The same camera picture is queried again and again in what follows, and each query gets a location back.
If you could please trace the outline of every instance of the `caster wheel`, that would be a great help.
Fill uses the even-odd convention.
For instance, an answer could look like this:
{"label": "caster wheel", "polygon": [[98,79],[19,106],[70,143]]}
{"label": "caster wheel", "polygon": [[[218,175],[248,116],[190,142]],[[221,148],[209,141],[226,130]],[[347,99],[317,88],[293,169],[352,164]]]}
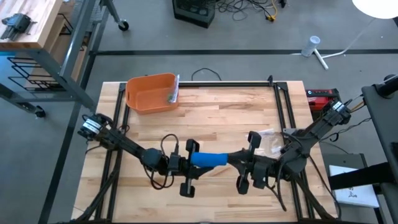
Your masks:
{"label": "caster wheel", "polygon": [[36,106],[35,114],[37,118],[45,118],[45,111],[41,106]]}
{"label": "caster wheel", "polygon": [[128,29],[129,29],[129,23],[128,23],[127,21],[122,21],[122,23],[123,23],[124,27],[122,27],[121,25],[119,25],[119,29],[120,29],[121,31],[126,31],[126,30],[128,30]]}

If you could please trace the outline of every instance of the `orange plastic basket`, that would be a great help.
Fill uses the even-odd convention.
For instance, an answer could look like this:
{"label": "orange plastic basket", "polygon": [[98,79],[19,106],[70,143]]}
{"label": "orange plastic basket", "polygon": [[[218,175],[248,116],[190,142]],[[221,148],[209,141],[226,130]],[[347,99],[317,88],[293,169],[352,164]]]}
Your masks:
{"label": "orange plastic basket", "polygon": [[149,114],[174,110],[178,106],[169,103],[174,92],[175,75],[163,73],[132,78],[126,85],[126,103],[138,114]]}

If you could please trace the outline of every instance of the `wooden table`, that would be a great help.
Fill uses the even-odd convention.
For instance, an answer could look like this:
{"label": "wooden table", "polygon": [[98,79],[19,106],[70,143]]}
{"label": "wooden table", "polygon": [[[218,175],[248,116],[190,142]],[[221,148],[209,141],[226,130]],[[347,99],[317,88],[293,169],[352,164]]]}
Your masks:
{"label": "wooden table", "polygon": [[[312,123],[302,82],[287,82],[298,128]],[[99,97],[98,113],[113,117],[119,83],[104,83]],[[138,116],[130,112],[127,137],[145,148],[160,148],[160,140],[168,133],[180,138],[180,153],[187,155],[185,141],[193,138],[201,152],[233,152],[248,147],[247,133],[273,128],[280,132],[275,96],[269,87],[201,87],[182,88],[179,107],[165,113]],[[285,119],[288,121],[285,103]],[[120,114],[123,120],[124,106]],[[165,142],[166,154],[174,148],[172,138]],[[86,155],[81,173],[72,218],[82,214],[100,188],[106,151],[99,148]],[[327,181],[319,145],[311,155]],[[310,162],[306,166],[311,191],[332,215],[336,214],[333,199]],[[217,167],[199,180],[194,180],[195,198],[179,196],[184,178],[177,177],[169,189],[155,190],[150,186],[142,165],[124,152],[114,209],[114,222],[294,222],[297,220],[288,182],[281,184],[287,207],[284,212],[270,190],[250,186],[247,195],[238,194],[235,183],[238,172],[232,166]],[[303,213],[305,201],[300,191]],[[104,211],[108,201],[105,200]]]}
{"label": "wooden table", "polygon": [[[0,18],[6,18],[15,13],[23,13],[34,22],[29,34],[21,34],[15,41],[0,40],[0,50],[4,49],[41,49],[50,34],[62,5],[62,0],[2,0],[0,1]],[[0,23],[0,35],[6,30],[6,25]]]}

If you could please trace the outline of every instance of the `clear plastic bag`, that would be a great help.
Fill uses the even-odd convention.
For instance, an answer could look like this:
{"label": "clear plastic bag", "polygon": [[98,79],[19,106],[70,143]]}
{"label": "clear plastic bag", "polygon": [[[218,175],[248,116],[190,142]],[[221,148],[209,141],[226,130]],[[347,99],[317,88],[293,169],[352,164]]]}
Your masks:
{"label": "clear plastic bag", "polygon": [[267,156],[277,159],[280,156],[280,149],[284,145],[282,136],[274,129],[258,131],[261,135],[260,147],[254,151],[256,155]]}

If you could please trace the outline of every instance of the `gray floor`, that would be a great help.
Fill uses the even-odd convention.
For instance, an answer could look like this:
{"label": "gray floor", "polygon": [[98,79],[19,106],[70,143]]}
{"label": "gray floor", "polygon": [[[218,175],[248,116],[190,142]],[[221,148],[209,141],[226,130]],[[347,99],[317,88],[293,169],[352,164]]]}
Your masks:
{"label": "gray floor", "polygon": [[[175,20],[169,1],[117,0],[115,4],[121,17],[129,21],[131,30],[121,33],[109,18],[100,50],[301,49],[311,35],[321,37],[320,49],[343,49],[371,19],[355,9],[351,1],[301,0],[290,1],[290,7],[280,10],[273,24],[266,21],[261,12],[249,9],[249,17],[240,22],[233,21],[231,14],[217,13],[211,27],[203,29]],[[394,22],[378,20],[354,48],[397,48],[397,39],[398,28]],[[216,70],[223,80],[265,80],[273,75],[276,80],[303,80],[306,88],[337,88],[343,99],[349,99],[358,95],[362,86],[398,73],[397,61],[398,55],[347,55],[329,58],[330,69],[325,71],[314,57],[291,55],[101,56],[94,64],[87,92],[98,100],[102,82],[126,81],[163,72],[181,74],[182,80],[190,80],[193,71],[208,67]],[[17,88],[4,76],[15,75],[10,65],[5,60],[0,60],[0,65],[0,82]],[[215,77],[203,72],[195,79],[215,80]],[[35,223],[40,215],[73,104],[40,105],[48,113],[46,119],[34,119],[0,101],[2,223]],[[355,113],[350,124],[368,116],[366,110],[361,110]],[[364,123],[342,135],[336,144],[352,153],[363,152],[369,165],[386,160],[372,123]],[[85,141],[75,135],[51,222],[70,218],[84,150]],[[322,145],[322,151],[340,153],[327,145]],[[346,205],[343,205],[343,219],[376,223],[369,209]]]}

